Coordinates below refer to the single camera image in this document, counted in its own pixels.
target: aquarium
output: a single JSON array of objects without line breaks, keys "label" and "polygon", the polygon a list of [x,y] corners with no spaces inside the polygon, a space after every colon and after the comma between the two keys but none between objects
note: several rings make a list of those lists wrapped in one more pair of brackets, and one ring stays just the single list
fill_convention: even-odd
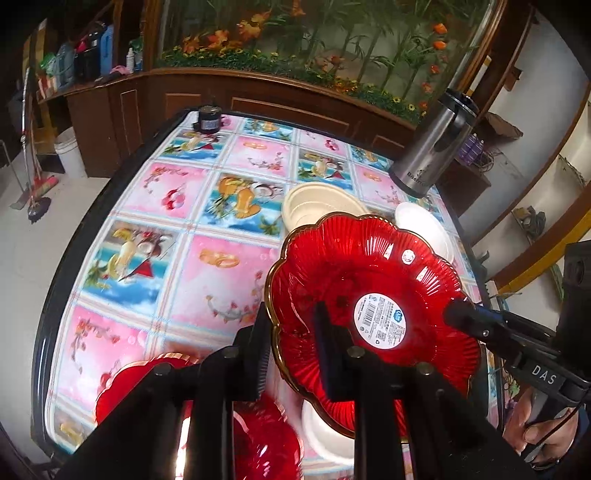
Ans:
[{"label": "aquarium", "polygon": [[500,0],[163,0],[158,66],[301,80],[412,123],[461,77]]}]

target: product label sticker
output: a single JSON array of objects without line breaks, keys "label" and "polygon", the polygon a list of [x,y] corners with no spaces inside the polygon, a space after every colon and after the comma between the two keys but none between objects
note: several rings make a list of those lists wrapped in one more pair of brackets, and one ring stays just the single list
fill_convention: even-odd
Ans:
[{"label": "product label sticker", "polygon": [[201,120],[202,130],[215,130],[220,127],[220,119],[215,120]]},{"label": "product label sticker", "polygon": [[398,304],[380,293],[368,293],[355,305],[355,326],[370,345],[387,350],[404,340],[406,320]]}]

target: plastic tablecloth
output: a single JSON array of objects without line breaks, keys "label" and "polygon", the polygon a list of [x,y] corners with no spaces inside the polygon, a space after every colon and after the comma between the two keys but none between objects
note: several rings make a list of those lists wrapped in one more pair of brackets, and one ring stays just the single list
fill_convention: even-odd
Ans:
[{"label": "plastic tablecloth", "polygon": [[[225,115],[221,131],[208,138],[193,132],[194,121],[189,112],[141,164],[77,270],[43,403],[45,433],[66,452],[94,429],[98,393],[121,367],[165,352],[202,359],[254,321],[285,237],[281,202],[302,182],[339,186],[392,220],[401,202],[427,209],[452,238],[465,292],[480,302],[435,187],[410,198],[388,177],[388,159],[317,132]],[[271,363],[267,390],[305,444],[302,400]],[[317,478],[352,475],[307,445],[302,466]]]}]

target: metal pole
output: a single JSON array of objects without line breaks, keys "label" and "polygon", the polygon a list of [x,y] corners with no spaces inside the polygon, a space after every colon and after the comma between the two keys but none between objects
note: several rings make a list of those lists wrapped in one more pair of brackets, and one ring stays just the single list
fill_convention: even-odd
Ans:
[{"label": "metal pole", "polygon": [[27,160],[27,130],[26,130],[26,123],[25,123],[25,114],[27,112],[27,87],[28,87],[28,80],[29,80],[29,71],[31,67],[27,67],[27,71],[25,73],[25,83],[22,89],[22,135],[21,135],[21,145],[22,145],[22,156],[25,160],[25,172],[27,173],[27,180],[29,181],[29,200],[30,206],[35,205],[35,197],[33,196],[33,184],[34,179],[31,178],[31,174],[29,173],[29,162]]},{"label": "metal pole", "polygon": [[0,139],[0,142],[2,143],[2,146],[4,148],[4,154],[6,155],[6,158],[8,160],[8,164],[10,165],[10,168],[12,169],[12,172],[14,173],[15,178],[17,179],[18,186],[21,188],[21,192],[25,193],[25,189],[22,187],[22,183],[18,179],[17,171],[15,170],[14,165],[12,165],[12,160],[10,159],[10,155],[8,155],[8,150],[6,148],[6,143],[4,143],[4,140],[2,140],[2,139]]}]

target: red glass plate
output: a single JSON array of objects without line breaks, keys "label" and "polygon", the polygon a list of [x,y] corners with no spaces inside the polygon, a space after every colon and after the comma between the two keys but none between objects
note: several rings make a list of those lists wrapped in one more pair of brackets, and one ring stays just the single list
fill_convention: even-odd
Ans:
[{"label": "red glass plate", "polygon": [[[100,424],[154,365],[168,362],[174,368],[196,363],[180,353],[167,353],[147,362],[123,367],[107,384],[96,401],[96,421]],[[186,405],[178,455],[184,457],[191,402]],[[234,462],[236,480],[299,480],[304,449],[283,410],[267,393],[256,402],[234,402]],[[183,468],[176,479],[182,478]]]},{"label": "red glass plate", "polygon": [[[379,216],[331,213],[290,233],[267,277],[275,361],[329,425],[353,437],[353,402],[331,402],[321,384],[314,305],[326,302],[331,322],[347,327],[356,345],[397,365],[429,362],[467,394],[480,347],[444,324],[452,299],[470,301],[454,268],[419,236]],[[399,402],[395,408],[405,436]]]}]

